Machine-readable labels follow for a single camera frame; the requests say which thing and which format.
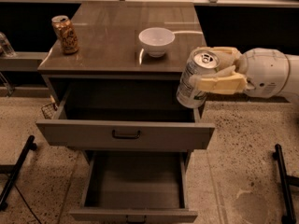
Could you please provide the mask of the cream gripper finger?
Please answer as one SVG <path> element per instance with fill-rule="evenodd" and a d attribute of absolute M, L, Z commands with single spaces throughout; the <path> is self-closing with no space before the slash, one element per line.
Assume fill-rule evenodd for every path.
<path fill-rule="evenodd" d="M 215 74 L 192 75 L 189 82 L 199 91 L 223 95 L 240 93 L 248 84 L 246 76 L 237 73 L 234 65 Z"/>
<path fill-rule="evenodd" d="M 197 50 L 210 51 L 215 54 L 220 61 L 220 70 L 232 66 L 241 56 L 241 52 L 234 47 L 198 47 Z"/>

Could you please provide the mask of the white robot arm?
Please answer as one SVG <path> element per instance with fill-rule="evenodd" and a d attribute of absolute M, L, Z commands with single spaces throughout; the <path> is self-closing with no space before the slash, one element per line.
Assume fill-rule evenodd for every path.
<path fill-rule="evenodd" d="M 193 88 L 208 93 L 249 97 L 280 96 L 297 104 L 299 100 L 299 56 L 277 49 L 250 49 L 230 66 L 211 75 L 192 75 Z"/>

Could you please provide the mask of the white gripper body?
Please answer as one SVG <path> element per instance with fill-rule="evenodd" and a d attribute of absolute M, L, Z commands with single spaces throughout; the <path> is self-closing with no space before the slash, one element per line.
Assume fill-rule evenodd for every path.
<path fill-rule="evenodd" d="M 278 95 L 289 75 L 287 56 L 277 49 L 251 49 L 237 60 L 237 72 L 248 82 L 244 93 L 249 97 L 270 98 Z"/>

